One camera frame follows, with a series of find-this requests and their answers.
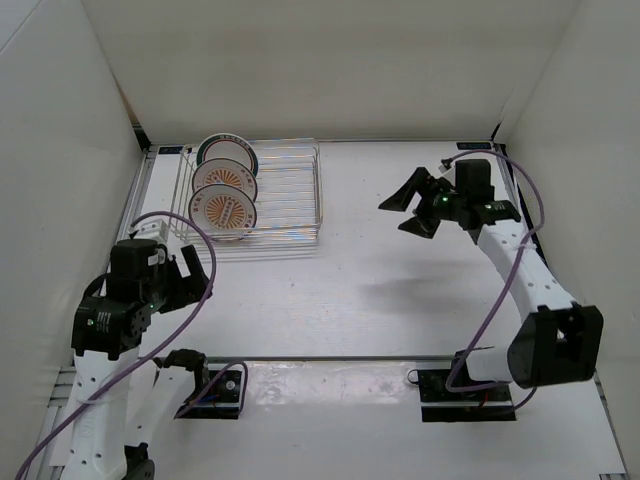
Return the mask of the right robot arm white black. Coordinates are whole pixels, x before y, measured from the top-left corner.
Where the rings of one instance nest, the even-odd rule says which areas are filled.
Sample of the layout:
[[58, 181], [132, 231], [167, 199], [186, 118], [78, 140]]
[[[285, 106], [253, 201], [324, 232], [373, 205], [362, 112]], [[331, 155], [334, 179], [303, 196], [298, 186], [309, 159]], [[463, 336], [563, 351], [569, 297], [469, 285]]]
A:
[[[580, 304], [551, 273], [532, 241], [518, 209], [495, 196], [492, 167], [463, 152], [442, 161], [440, 176], [424, 167], [380, 204], [404, 212], [420, 198], [399, 230], [431, 239], [443, 222], [457, 224], [492, 262], [504, 286], [465, 350], [456, 353], [447, 391], [470, 400], [482, 390], [516, 384], [522, 389], [590, 380], [596, 369], [604, 318], [595, 306]], [[520, 314], [520, 328], [506, 347], [479, 342], [505, 298]]]

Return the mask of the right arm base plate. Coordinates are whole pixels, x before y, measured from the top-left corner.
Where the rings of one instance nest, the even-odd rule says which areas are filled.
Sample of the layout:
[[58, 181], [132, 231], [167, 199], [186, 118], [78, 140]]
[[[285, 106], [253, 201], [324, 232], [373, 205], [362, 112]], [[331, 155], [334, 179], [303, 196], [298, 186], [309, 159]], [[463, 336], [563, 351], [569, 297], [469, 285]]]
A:
[[406, 380], [418, 388], [423, 423], [511, 422], [516, 420], [508, 387], [466, 393], [446, 389], [449, 372], [411, 369]]

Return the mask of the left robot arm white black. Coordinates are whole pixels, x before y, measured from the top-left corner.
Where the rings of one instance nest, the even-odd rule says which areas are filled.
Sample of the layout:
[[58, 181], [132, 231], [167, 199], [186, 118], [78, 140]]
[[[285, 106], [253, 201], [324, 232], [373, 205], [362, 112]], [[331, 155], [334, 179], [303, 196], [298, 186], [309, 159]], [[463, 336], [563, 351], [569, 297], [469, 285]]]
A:
[[74, 316], [71, 346], [76, 368], [73, 420], [65, 479], [150, 479], [150, 446], [187, 400], [206, 395], [205, 354], [171, 351], [165, 359], [140, 356], [142, 336], [156, 313], [208, 299], [210, 279], [193, 246], [181, 249], [183, 276], [164, 244], [121, 240], [111, 269], [85, 289]]

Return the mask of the green rimmed back plate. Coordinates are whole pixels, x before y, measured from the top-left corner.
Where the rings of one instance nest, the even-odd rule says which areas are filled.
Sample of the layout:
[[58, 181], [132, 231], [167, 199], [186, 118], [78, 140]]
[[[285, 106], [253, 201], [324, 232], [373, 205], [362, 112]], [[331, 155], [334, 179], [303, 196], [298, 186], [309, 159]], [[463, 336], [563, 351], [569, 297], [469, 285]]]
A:
[[244, 138], [231, 133], [216, 133], [204, 139], [197, 148], [196, 165], [205, 161], [226, 158], [248, 168], [256, 176], [259, 171], [258, 157]]

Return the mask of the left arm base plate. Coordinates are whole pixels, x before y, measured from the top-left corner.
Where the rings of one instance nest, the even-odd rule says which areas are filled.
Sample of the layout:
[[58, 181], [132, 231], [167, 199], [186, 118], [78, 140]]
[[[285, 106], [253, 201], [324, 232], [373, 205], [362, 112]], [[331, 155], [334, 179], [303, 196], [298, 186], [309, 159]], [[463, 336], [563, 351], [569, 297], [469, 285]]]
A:
[[241, 361], [210, 367], [178, 408], [175, 418], [237, 420], [244, 409], [248, 373], [248, 365]]

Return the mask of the orange sunburst plate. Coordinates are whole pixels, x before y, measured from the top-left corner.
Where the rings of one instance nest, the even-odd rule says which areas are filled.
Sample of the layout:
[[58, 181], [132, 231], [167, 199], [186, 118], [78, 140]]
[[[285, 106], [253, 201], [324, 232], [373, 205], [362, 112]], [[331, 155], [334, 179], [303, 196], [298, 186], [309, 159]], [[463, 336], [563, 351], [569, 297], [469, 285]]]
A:
[[191, 179], [193, 192], [213, 184], [234, 187], [244, 192], [252, 201], [258, 196], [257, 180], [251, 170], [229, 158], [204, 161], [194, 171]]
[[238, 188], [212, 184], [198, 189], [188, 204], [190, 220], [214, 241], [246, 237], [256, 226], [254, 202]]

